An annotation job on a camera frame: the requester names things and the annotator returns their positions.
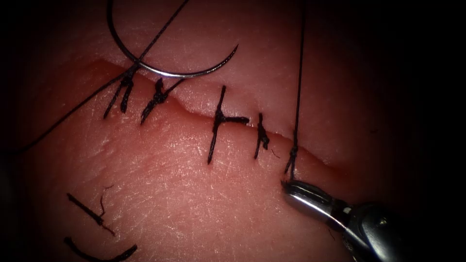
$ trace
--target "surgical suture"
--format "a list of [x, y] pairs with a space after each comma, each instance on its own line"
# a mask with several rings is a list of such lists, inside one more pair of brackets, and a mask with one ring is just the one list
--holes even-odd
[[120, 50], [128, 57], [131, 61], [133, 61], [135, 64], [139, 65], [140, 67], [143, 67], [149, 71], [152, 71], [156, 74], [166, 76], [166, 77], [175, 77], [175, 78], [193, 78], [197, 76], [202, 76], [206, 75], [209, 73], [214, 72], [215, 70], [221, 68], [224, 66], [234, 55], [236, 52], [236, 49], [238, 48], [238, 45], [233, 49], [233, 51], [220, 63], [217, 65], [214, 65], [211, 68], [198, 71], [198, 72], [192, 72], [192, 73], [176, 73], [176, 72], [168, 72], [168, 71], [163, 71], [161, 69], [155, 68], [153, 66], [150, 66], [142, 61], [142, 58], [147, 54], [149, 49], [152, 47], [153, 44], [157, 41], [157, 39], [162, 35], [162, 33], [165, 31], [167, 28], [168, 24], [172, 22], [172, 20], [178, 15], [178, 13], [182, 10], [182, 8], [188, 3], [188, 0], [185, 0], [181, 6], [176, 10], [176, 12], [173, 14], [173, 16], [168, 20], [167, 24], [160, 30], [160, 32], [157, 34], [157, 36], [152, 40], [152, 42], [149, 44], [149, 46], [144, 50], [144, 52], [141, 54], [139, 58], [137, 58], [133, 53], [131, 53], [126, 46], [124, 45], [123, 41], [121, 41], [120, 37], [117, 34], [117, 31], [115, 29], [115, 25], [113, 24], [113, 0], [108, 0], [107, 1], [107, 24], [108, 28], [110, 30], [110, 33], [112, 34], [113, 39], [115, 40], [116, 44], [120, 48]]
[[259, 154], [259, 146], [262, 142], [262, 147], [267, 150], [268, 143], [270, 139], [267, 137], [266, 130], [262, 125], [262, 113], [259, 113], [259, 123], [257, 124], [257, 145], [256, 145], [256, 152], [254, 153], [254, 159], [257, 159], [257, 155]]
[[114, 40], [116, 41], [117, 45], [119, 46], [119, 48], [125, 53], [125, 55], [127, 55], [133, 62], [133, 66], [131, 66], [130, 68], [128, 68], [127, 70], [125, 70], [124, 72], [122, 72], [121, 74], [119, 74], [118, 76], [114, 77], [113, 79], [109, 80], [109, 82], [107, 82], [106, 84], [102, 85], [101, 87], [99, 87], [96, 91], [94, 91], [91, 95], [89, 95], [88, 97], [86, 97], [82, 102], [80, 102], [78, 105], [76, 105], [75, 107], [73, 107], [68, 113], [66, 113], [64, 116], [62, 116], [61, 118], [59, 118], [55, 123], [53, 123], [48, 129], [46, 129], [43, 133], [41, 133], [36, 139], [32, 140], [31, 142], [29, 142], [28, 144], [26, 144], [25, 146], [19, 148], [19, 149], [16, 149], [16, 150], [11, 150], [9, 151], [8, 153], [9, 154], [20, 154], [20, 153], [23, 153], [27, 150], [29, 150], [30, 148], [32, 148], [33, 146], [35, 146], [37, 143], [39, 143], [40, 141], [42, 141], [42, 139], [44, 139], [48, 134], [50, 134], [55, 128], [57, 128], [60, 124], [62, 124], [68, 117], [70, 117], [74, 112], [76, 112], [78, 109], [80, 109], [82, 106], [84, 106], [87, 102], [89, 102], [92, 98], [94, 98], [96, 95], [98, 95], [100, 92], [104, 91], [105, 89], [107, 89], [110, 85], [114, 84], [115, 82], [119, 81], [120, 79], [123, 78], [123, 80], [121, 81], [119, 87], [117, 88], [117, 91], [115, 92], [112, 100], [110, 101], [109, 103], [109, 106], [107, 107], [105, 113], [104, 113], [104, 118], [107, 117], [107, 115], [109, 114], [113, 104], [115, 103], [118, 95], [119, 95], [119, 92], [121, 91], [121, 89], [123, 87], [126, 87], [126, 91], [125, 91], [125, 94], [123, 96], [123, 100], [121, 102], [121, 105], [120, 105], [120, 109], [123, 113], [126, 112], [126, 109], [127, 109], [127, 106], [128, 106], [128, 99], [129, 99], [129, 96], [130, 96], [130, 93], [132, 91], [132, 88], [133, 88], [133, 76], [135, 75], [135, 73], [141, 68], [141, 67], [144, 67], [152, 72], [155, 72], [157, 74], [160, 74], [160, 75], [163, 75], [163, 76], [167, 76], [167, 77], [178, 77], [178, 78], [192, 78], [192, 77], [196, 77], [196, 76], [201, 76], [201, 75], [205, 75], [205, 74], [209, 74], [209, 73], [212, 73], [214, 72], [215, 70], [218, 70], [219, 68], [221, 68], [222, 66], [224, 66], [232, 57], [233, 55], [235, 54], [236, 52], [236, 49], [238, 47], [238, 45], [236, 45], [236, 47], [233, 49], [233, 51], [227, 56], [227, 58], [225, 58], [222, 62], [220, 62], [219, 64], [209, 68], [209, 69], [206, 69], [206, 70], [203, 70], [203, 71], [199, 71], [199, 72], [193, 72], [193, 73], [171, 73], [171, 72], [166, 72], [166, 71], [162, 71], [162, 70], [159, 70], [159, 69], [156, 69], [156, 68], [153, 68], [145, 63], [143, 63], [141, 60], [143, 59], [143, 57], [147, 54], [147, 52], [150, 50], [150, 48], [155, 44], [155, 42], [160, 38], [160, 36], [163, 34], [163, 32], [167, 29], [167, 27], [171, 24], [171, 22], [173, 21], [173, 19], [178, 15], [178, 13], [182, 10], [182, 8], [187, 4], [188, 0], [185, 0], [181, 5], [180, 7], [176, 10], [176, 12], [171, 16], [171, 18], [165, 23], [165, 25], [163, 26], [163, 28], [158, 32], [158, 34], [153, 38], [153, 40], [149, 43], [149, 45], [146, 47], [146, 49], [142, 52], [142, 54], [139, 56], [139, 58], [136, 58], [131, 52], [129, 52], [129, 50], [123, 45], [123, 42], [121, 41], [121, 39], [119, 38], [116, 30], [115, 30], [115, 26], [113, 24], [113, 17], [112, 17], [112, 7], [113, 7], [113, 1], [112, 0], [108, 0], [107, 1], [107, 22], [108, 22], [108, 26], [109, 26], [109, 30], [110, 30], [110, 33], [112, 35], [112, 37], [114, 38]]
[[159, 78], [157, 82], [155, 83], [155, 94], [152, 100], [149, 101], [147, 106], [144, 108], [141, 114], [141, 125], [146, 121], [147, 116], [150, 114], [154, 106], [161, 104], [165, 102], [166, 98], [170, 94], [175, 87], [177, 87], [179, 84], [181, 84], [184, 81], [184, 79], [178, 80], [171, 88], [167, 89], [165, 92], [162, 92], [162, 88], [164, 87], [164, 82], [162, 78]]
[[102, 213], [100, 215], [97, 215], [95, 212], [90, 210], [87, 206], [85, 206], [78, 199], [76, 199], [72, 194], [67, 193], [67, 196], [68, 196], [69, 201], [73, 202], [75, 205], [77, 205], [79, 208], [81, 208], [84, 212], [86, 212], [86, 214], [88, 214], [90, 217], [92, 217], [92, 219], [94, 219], [94, 221], [96, 221], [97, 225], [99, 225], [102, 228], [104, 228], [105, 230], [109, 231], [113, 236], [116, 236], [115, 232], [113, 232], [113, 230], [109, 229], [108, 227], [106, 227], [103, 224], [102, 216], [105, 214], [105, 209], [103, 208], [103, 202], [102, 202], [103, 194], [100, 197], [100, 206], [102, 208]]
[[214, 154], [215, 143], [217, 140], [218, 127], [220, 126], [221, 123], [232, 122], [232, 123], [241, 123], [244, 125], [249, 123], [249, 118], [247, 117], [243, 117], [243, 116], [227, 117], [223, 114], [222, 103], [223, 103], [223, 98], [225, 97], [226, 89], [227, 89], [226, 86], [222, 87], [222, 93], [220, 94], [220, 101], [218, 102], [217, 109], [215, 110], [214, 128], [212, 128], [212, 132], [214, 133], [214, 135], [212, 136], [212, 141], [210, 143], [209, 156], [207, 157], [207, 164], [210, 164], [210, 161], [212, 161], [212, 155]]
[[98, 259], [96, 257], [90, 256], [90, 255], [82, 252], [81, 250], [79, 250], [79, 248], [74, 244], [71, 237], [65, 237], [63, 239], [63, 242], [65, 242], [65, 244], [69, 248], [71, 248], [71, 250], [76, 255], [78, 255], [82, 259], [87, 260], [89, 262], [120, 262], [120, 261], [127, 260], [137, 250], [137, 245], [133, 245], [132, 247], [128, 248], [126, 251], [124, 251], [123, 253], [117, 255], [116, 257], [114, 257], [112, 259]]
[[297, 102], [296, 102], [295, 129], [293, 130], [293, 146], [291, 147], [291, 150], [290, 150], [290, 158], [285, 167], [285, 174], [288, 172], [288, 169], [291, 167], [291, 170], [290, 170], [291, 180], [295, 178], [295, 162], [296, 162], [296, 156], [298, 154], [298, 126], [299, 126], [299, 120], [300, 120], [302, 54], [303, 54], [303, 48], [304, 48], [304, 26], [305, 25], [306, 25], [306, 13], [305, 13], [305, 8], [303, 8], [302, 13], [301, 13], [300, 72], [298, 76], [298, 95], [297, 95]]

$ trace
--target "cut suture end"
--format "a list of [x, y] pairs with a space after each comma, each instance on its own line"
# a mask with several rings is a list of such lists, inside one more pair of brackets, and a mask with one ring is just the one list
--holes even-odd
[[257, 155], [259, 154], [259, 146], [262, 142], [262, 147], [267, 150], [268, 143], [270, 139], [267, 137], [267, 132], [262, 125], [262, 120], [264, 119], [262, 113], [259, 113], [259, 123], [257, 124], [257, 144], [256, 144], [256, 151], [254, 154], [254, 159], [257, 159]]
[[112, 259], [98, 259], [96, 257], [90, 256], [81, 250], [74, 244], [71, 237], [65, 237], [63, 242], [79, 257], [89, 262], [120, 262], [128, 259], [134, 252], [137, 250], [137, 245], [133, 245], [132, 247], [128, 248], [123, 253], [117, 255]]

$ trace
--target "pink skin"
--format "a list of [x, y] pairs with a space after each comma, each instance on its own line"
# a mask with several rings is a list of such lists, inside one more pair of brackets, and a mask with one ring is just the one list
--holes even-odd
[[[128, 49], [138, 55], [179, 4], [117, 1], [115, 26]], [[239, 44], [227, 65], [186, 80], [142, 126], [140, 114], [159, 76], [140, 70], [125, 115], [122, 90], [102, 119], [114, 84], [18, 157], [29, 215], [50, 259], [82, 261], [63, 244], [70, 236], [101, 259], [137, 244], [128, 261], [351, 261], [338, 233], [334, 240], [323, 224], [288, 206], [281, 192], [296, 109], [299, 14], [286, 2], [189, 2], [145, 61], [167, 71], [197, 71]], [[376, 74], [319, 19], [306, 24], [297, 179], [350, 203], [379, 200], [406, 210], [408, 203], [393, 196], [400, 178], [391, 175], [392, 108], [371, 92]], [[19, 117], [27, 121], [16, 134], [18, 145], [131, 65], [107, 30], [105, 1], [67, 10], [52, 32], [31, 57], [34, 70], [26, 69]], [[164, 79], [165, 88], [174, 82]], [[224, 114], [250, 123], [222, 124], [207, 165], [222, 85]], [[271, 142], [254, 160], [259, 112]], [[66, 197], [69, 192], [100, 213], [100, 196], [110, 185], [103, 219], [116, 237]]]

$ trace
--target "skin surface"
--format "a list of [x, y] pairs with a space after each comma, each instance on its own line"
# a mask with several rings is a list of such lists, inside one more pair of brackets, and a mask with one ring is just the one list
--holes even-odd
[[[178, 1], [117, 1], [114, 20], [128, 49], [138, 55]], [[159, 76], [134, 77], [128, 110], [103, 113], [117, 84], [91, 99], [43, 141], [12, 159], [32, 217], [31, 245], [52, 261], [83, 261], [63, 243], [110, 259], [133, 244], [127, 261], [351, 261], [339, 234], [300, 214], [283, 200], [280, 180], [292, 147], [299, 72], [299, 3], [192, 0], [144, 61], [167, 71], [197, 71], [235, 56], [210, 75], [188, 79], [140, 115]], [[408, 118], [397, 88], [371, 64], [362, 47], [308, 6], [301, 90], [297, 179], [349, 203], [381, 201], [410, 216], [415, 165], [407, 157]], [[60, 7], [36, 39], [13, 91], [17, 112], [11, 147], [25, 145], [131, 62], [108, 32], [105, 1]], [[165, 79], [169, 88], [175, 79]], [[207, 165], [222, 85], [226, 116], [248, 125], [219, 128]], [[270, 138], [253, 159], [258, 114]], [[73, 194], [100, 213], [99, 227], [68, 201]]]

